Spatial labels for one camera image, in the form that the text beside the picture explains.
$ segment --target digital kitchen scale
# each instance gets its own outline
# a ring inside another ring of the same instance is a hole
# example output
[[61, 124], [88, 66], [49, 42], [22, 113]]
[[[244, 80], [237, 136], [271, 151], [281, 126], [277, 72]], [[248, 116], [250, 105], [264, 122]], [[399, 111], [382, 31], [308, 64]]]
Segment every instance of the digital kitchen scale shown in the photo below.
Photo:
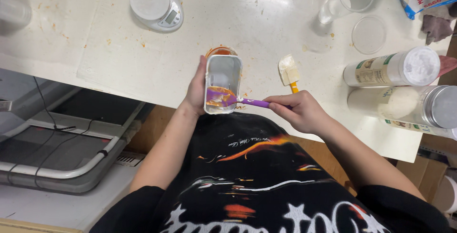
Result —
[[179, 0], [130, 0], [137, 19], [161, 32], [178, 30], [184, 18]]

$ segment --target white spatula head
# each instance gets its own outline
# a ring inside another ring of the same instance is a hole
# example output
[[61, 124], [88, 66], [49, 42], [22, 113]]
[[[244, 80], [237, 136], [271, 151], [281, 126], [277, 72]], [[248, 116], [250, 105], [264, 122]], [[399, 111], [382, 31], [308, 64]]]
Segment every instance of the white spatula head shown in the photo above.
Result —
[[285, 86], [300, 80], [297, 66], [292, 55], [286, 55], [278, 62], [279, 74]]

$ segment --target hand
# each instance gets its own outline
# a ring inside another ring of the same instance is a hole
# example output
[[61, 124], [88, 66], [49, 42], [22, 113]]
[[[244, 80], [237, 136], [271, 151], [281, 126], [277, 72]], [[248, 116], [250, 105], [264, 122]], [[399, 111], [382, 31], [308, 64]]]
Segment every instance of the hand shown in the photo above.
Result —
[[334, 122], [306, 90], [291, 95], [270, 96], [264, 101], [270, 101], [268, 106], [274, 113], [287, 120], [294, 129], [302, 133], [315, 134], [319, 137], [326, 128]]
[[203, 104], [205, 102], [205, 73], [206, 73], [206, 58], [200, 56], [200, 63], [198, 64], [197, 72], [192, 78], [187, 94], [181, 105], [185, 105], [197, 117], [205, 114]]

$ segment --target black t-shirt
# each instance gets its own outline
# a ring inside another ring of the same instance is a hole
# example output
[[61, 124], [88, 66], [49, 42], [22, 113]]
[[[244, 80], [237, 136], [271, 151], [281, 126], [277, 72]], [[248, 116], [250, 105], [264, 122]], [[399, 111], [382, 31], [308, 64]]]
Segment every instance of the black t-shirt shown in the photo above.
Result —
[[264, 117], [204, 115], [167, 190], [145, 186], [91, 232], [450, 232], [433, 206], [370, 185], [352, 196]]

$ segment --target white countertop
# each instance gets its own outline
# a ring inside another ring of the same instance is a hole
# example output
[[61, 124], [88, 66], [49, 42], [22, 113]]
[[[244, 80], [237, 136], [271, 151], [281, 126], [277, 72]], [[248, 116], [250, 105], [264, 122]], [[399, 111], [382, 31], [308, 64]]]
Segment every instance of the white countertop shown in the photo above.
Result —
[[[198, 56], [210, 48], [223, 44], [237, 51], [243, 60], [240, 95], [253, 99], [291, 93], [281, 83], [277, 63], [292, 54], [301, 75], [299, 90], [310, 91], [327, 113], [379, 154], [415, 159], [421, 133], [351, 113], [346, 104], [351, 88], [342, 79], [348, 64], [425, 44], [420, 16], [409, 20], [399, 0], [374, 0], [365, 14], [330, 25], [316, 20], [326, 0], [181, 0], [184, 23], [169, 34], [149, 31], [132, 15], [129, 0], [24, 1], [33, 19], [26, 28], [0, 36], [4, 69], [177, 107]], [[366, 15], [379, 16], [387, 26], [385, 46], [370, 56], [351, 46], [352, 28]], [[449, 41], [431, 48], [445, 55]], [[268, 109], [239, 111], [272, 119], [293, 136], [321, 141]]]

